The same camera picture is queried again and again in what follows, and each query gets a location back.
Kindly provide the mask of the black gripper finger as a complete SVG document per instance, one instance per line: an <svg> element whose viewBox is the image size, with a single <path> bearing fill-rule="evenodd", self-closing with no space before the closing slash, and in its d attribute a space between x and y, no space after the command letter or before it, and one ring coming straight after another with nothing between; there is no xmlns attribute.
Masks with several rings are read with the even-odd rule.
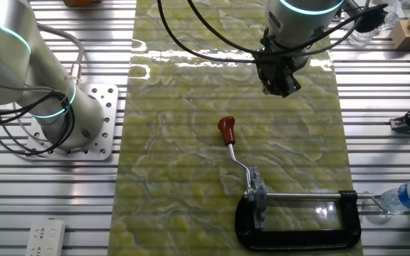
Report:
<svg viewBox="0 0 410 256"><path fill-rule="evenodd" d="M280 91L276 84L273 84L268 78L265 76L261 77L261 82L263 84L263 93L265 95L279 95Z"/></svg>
<svg viewBox="0 0 410 256"><path fill-rule="evenodd" d="M297 92L301 88L300 83L295 79L292 74L284 75L281 78L281 96L287 97L294 92Z"/></svg>

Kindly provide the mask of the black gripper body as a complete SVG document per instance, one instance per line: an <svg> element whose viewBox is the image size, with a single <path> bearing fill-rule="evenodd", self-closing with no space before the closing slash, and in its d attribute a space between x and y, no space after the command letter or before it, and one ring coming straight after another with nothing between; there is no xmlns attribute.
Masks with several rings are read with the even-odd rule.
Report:
<svg viewBox="0 0 410 256"><path fill-rule="evenodd" d="M261 39L263 47L260 52L272 53L279 50L288 50L288 47L282 46L275 41L274 35L263 36ZM259 75L262 78L276 78L282 75L284 71L292 74L302 69L308 62L308 56L290 56L290 55L254 55Z"/></svg>

